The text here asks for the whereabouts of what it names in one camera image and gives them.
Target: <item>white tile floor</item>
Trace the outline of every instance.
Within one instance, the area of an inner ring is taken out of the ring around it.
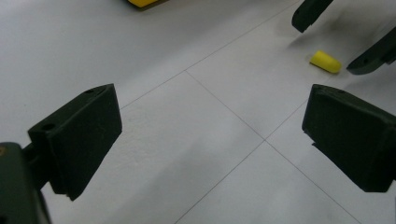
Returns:
[[[81,91],[115,83],[123,134],[73,203],[43,191],[53,223],[395,223],[396,187],[364,193],[301,130],[314,83],[396,115],[396,64],[347,65],[396,25],[396,2],[334,1],[303,35],[296,0],[0,3],[0,141]]]

